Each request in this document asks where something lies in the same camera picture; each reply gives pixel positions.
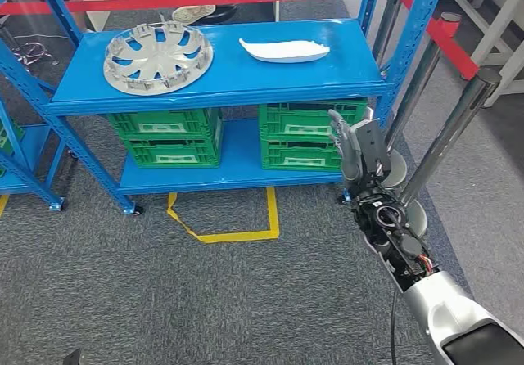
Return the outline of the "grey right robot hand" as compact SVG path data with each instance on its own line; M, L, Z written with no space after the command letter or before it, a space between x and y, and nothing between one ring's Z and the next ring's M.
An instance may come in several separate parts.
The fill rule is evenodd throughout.
M331 134L329 138L341 156L341 172L350 184L359 183L362 178L361 151L355 131L338 111L329 109Z

